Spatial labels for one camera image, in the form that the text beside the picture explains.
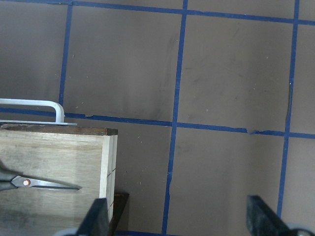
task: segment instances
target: scissors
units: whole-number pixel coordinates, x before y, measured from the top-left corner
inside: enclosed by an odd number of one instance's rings
[[[24,175],[18,175],[17,173],[10,170],[5,170],[0,166],[0,191],[16,189],[19,187],[61,191],[77,191],[80,189],[76,186],[30,178]]]

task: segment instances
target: black scissors handle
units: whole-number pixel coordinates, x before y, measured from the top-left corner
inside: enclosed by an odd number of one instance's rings
[[[15,172],[0,167],[0,191],[17,188],[11,183],[16,176]]]

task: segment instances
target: grid square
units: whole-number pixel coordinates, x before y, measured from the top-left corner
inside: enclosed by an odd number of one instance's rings
[[[284,130],[292,25],[188,16],[179,121]]]
[[[277,208],[283,138],[177,130],[168,234],[250,235],[247,195]]]
[[[315,21],[315,1],[314,0],[300,0],[300,20]]]
[[[283,197],[284,222],[315,230],[315,140],[290,138]]]
[[[299,26],[296,49],[291,132],[315,132],[315,28]]]
[[[181,16],[75,7],[67,111],[172,120]]]
[[[189,0],[189,9],[293,18],[294,0]]]
[[[118,129],[115,192],[127,192],[130,196],[117,230],[159,234],[171,127],[86,119],[67,122]]]
[[[90,2],[112,3],[135,6],[150,6],[164,8],[182,8],[183,0],[87,0]]]
[[[58,101],[67,6],[0,2],[0,97]]]

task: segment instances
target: scissors pivot screw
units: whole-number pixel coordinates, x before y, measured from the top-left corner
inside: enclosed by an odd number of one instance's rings
[[[31,181],[29,179],[26,179],[26,180],[23,181],[23,185],[24,186],[28,186],[30,184],[31,184]]]

